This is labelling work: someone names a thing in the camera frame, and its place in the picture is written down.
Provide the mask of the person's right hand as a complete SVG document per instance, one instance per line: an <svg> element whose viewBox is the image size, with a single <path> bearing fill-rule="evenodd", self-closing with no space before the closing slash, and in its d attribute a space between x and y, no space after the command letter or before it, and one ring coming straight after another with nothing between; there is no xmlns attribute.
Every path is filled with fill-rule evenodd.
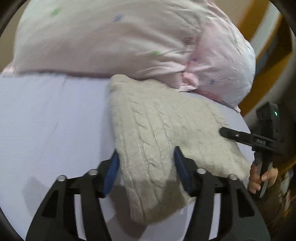
<svg viewBox="0 0 296 241"><path fill-rule="evenodd" d="M278 178L278 168L271 168L261 176L258 174L258 167L252 163L249 175L248 190L255 194L260 191L261 183L268 181L268 188L273 186Z"/></svg>

